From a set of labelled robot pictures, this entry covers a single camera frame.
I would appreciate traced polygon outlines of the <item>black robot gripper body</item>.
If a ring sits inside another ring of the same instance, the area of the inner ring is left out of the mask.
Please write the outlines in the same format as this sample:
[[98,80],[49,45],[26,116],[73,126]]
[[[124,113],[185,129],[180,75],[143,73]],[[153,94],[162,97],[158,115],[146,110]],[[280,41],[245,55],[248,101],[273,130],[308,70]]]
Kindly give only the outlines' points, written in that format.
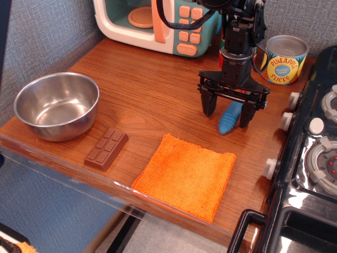
[[255,81],[251,60],[229,60],[225,57],[220,71],[199,71],[198,90],[213,91],[217,97],[238,102],[257,101],[260,109],[266,108],[270,89]]

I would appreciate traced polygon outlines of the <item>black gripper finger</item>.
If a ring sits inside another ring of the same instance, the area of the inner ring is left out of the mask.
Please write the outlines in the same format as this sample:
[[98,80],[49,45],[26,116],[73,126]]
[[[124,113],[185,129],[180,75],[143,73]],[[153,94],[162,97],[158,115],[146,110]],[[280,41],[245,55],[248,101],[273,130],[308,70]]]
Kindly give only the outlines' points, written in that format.
[[213,91],[201,89],[201,101],[203,113],[210,117],[216,108],[217,95]]
[[255,112],[260,109],[257,101],[247,101],[242,105],[240,128],[246,128],[249,122],[253,119]]

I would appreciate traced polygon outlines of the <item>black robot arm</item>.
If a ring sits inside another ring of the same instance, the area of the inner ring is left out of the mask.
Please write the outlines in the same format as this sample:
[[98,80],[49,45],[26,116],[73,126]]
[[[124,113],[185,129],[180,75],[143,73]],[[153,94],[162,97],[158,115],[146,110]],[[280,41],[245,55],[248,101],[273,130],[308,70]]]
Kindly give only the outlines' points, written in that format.
[[220,71],[199,71],[198,90],[203,112],[211,116],[217,98],[242,104],[240,127],[246,128],[255,112],[265,109],[270,89],[255,81],[252,70],[255,50],[265,38],[264,1],[199,1],[203,7],[222,16],[221,48],[223,64]]

